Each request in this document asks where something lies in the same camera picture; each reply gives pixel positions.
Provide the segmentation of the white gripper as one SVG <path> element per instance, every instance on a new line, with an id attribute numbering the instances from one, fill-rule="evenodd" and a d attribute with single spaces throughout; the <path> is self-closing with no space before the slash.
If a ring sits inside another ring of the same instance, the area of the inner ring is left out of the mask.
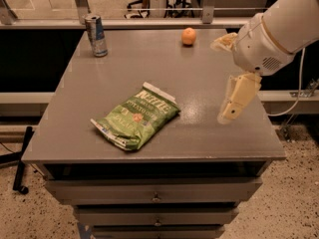
<path id="1" fill-rule="evenodd" d="M 252 72 L 229 77 L 225 99 L 217 116 L 221 124 L 236 120 L 250 104 L 261 88 L 260 76 L 275 74 L 295 57 L 272 39 L 262 13 L 253 16 L 240 28 L 238 35 L 235 32 L 225 34 L 215 39 L 210 48 L 226 52 L 232 50 L 234 63 L 242 70 Z"/>

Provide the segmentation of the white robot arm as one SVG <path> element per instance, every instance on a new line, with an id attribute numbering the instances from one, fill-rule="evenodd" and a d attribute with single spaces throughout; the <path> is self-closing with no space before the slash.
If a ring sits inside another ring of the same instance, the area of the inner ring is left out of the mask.
<path id="1" fill-rule="evenodd" d="M 319 39 L 319 0 L 277 0 L 253 16 L 237 33 L 215 39 L 210 47 L 227 51 L 243 70 L 228 80 L 218 121 L 236 120 L 261 88 L 261 79 L 290 64 Z"/>

